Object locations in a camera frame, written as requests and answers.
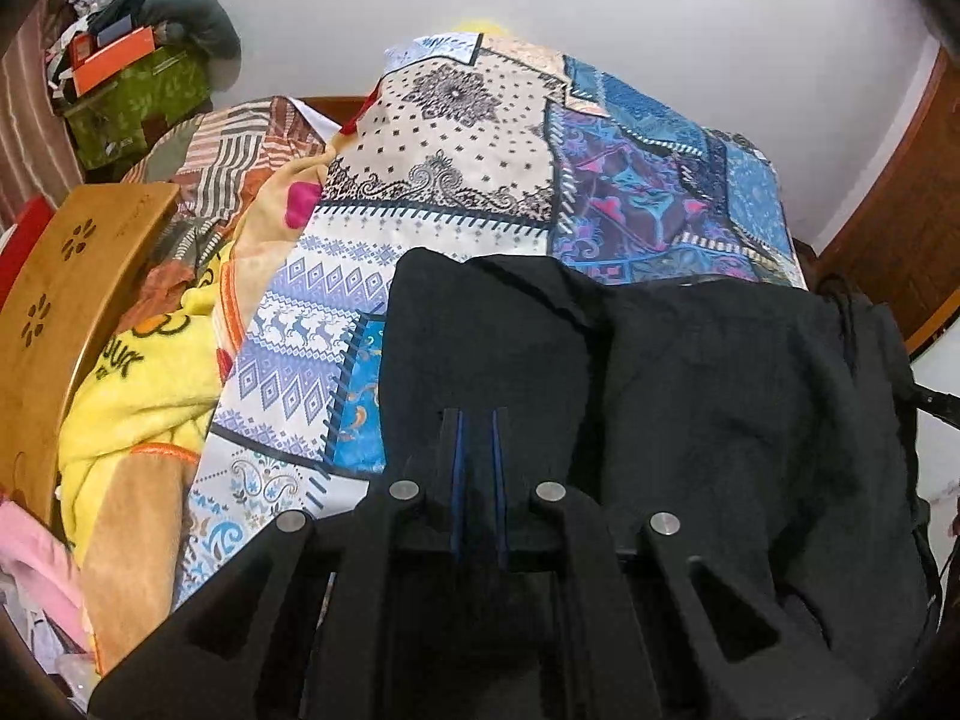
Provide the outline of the black zip hoodie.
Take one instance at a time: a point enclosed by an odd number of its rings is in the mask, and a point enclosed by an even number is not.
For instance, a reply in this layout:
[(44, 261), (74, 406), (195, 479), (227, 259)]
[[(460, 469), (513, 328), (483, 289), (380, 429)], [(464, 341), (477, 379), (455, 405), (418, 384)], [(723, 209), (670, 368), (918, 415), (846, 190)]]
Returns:
[[(940, 614), (890, 312), (739, 280), (605, 286), (548, 257), (398, 261), (363, 707), (394, 718), (874, 718)], [(438, 444), (466, 417), (460, 561)], [(509, 567), (490, 415), (509, 411)]]

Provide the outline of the patchwork blue bed quilt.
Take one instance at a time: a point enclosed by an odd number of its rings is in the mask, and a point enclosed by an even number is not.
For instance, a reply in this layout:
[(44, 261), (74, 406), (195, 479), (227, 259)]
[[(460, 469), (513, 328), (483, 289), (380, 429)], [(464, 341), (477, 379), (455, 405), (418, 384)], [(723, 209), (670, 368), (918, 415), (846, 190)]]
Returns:
[(800, 286), (770, 160), (558, 50), (443, 32), (389, 52), (316, 208), (251, 304), (215, 316), (224, 387), (174, 595), (272, 518), (353, 509), (384, 466), (379, 355), (407, 250), (550, 255), (607, 284)]

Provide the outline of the yellow cartoon blanket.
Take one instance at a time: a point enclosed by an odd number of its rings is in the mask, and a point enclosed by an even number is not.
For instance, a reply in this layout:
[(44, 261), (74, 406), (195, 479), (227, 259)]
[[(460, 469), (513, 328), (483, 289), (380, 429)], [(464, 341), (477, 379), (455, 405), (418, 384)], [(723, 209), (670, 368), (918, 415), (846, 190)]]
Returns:
[(185, 496), (213, 411), (335, 156), (326, 146), (272, 172), (178, 307), (112, 337), (76, 390), (59, 434), (60, 507), (98, 674), (171, 613)]

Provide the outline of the striped brown pillow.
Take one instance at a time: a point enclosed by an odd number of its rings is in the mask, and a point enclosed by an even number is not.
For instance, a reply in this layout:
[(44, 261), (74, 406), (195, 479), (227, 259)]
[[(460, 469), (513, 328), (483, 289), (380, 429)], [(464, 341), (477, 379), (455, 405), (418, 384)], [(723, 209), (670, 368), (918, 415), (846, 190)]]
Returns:
[(194, 115), (172, 127), (124, 179), (179, 187), (166, 237), (172, 247), (212, 245), (256, 193), (252, 181), (320, 153), (340, 125), (288, 96)]

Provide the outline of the brown wooden door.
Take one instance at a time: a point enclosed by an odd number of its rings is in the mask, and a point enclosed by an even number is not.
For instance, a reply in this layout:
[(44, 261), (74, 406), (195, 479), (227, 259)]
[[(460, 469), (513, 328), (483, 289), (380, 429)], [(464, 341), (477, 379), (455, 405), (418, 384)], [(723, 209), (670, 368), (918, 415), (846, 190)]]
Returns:
[(814, 288), (889, 306), (913, 356), (958, 316), (958, 65), (941, 50), (907, 132), (815, 261)]

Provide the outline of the green patterned storage box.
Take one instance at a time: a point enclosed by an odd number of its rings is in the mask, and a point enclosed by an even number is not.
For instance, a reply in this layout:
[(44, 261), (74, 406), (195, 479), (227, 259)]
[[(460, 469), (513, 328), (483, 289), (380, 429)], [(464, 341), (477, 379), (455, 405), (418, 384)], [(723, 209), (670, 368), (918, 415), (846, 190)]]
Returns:
[(156, 49), (64, 110), (85, 171), (142, 156), (163, 133), (210, 99), (206, 59), (199, 49)]

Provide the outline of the grey stuffed pillow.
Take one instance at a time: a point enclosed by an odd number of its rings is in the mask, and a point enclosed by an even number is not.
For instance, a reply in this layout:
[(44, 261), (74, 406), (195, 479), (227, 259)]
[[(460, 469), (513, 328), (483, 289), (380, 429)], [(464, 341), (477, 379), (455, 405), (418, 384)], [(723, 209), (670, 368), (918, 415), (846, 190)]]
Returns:
[(176, 41), (190, 39), (212, 59), (241, 57), (241, 38), (218, 0), (143, 0), (140, 21), (174, 28)]

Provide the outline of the striped pink curtain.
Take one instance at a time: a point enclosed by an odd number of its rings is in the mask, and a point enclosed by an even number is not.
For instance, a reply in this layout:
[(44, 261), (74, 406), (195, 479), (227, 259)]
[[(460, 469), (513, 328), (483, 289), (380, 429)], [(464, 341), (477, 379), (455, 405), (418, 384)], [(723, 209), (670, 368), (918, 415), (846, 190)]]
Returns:
[(57, 208), (83, 182), (47, 91), (46, 49), (70, 23), (65, 0), (37, 0), (2, 57), (2, 229), (43, 197)]

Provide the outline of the orange flat box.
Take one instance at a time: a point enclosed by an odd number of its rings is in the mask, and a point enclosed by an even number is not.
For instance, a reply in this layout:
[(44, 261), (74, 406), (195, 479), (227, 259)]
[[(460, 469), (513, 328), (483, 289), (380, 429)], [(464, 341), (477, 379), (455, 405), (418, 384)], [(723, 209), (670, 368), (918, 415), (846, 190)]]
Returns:
[(142, 26), (119, 37), (109, 46), (91, 54), (73, 72), (73, 84), (78, 96), (89, 93), (104, 80), (116, 75), (129, 65), (135, 64), (155, 50), (153, 29)]

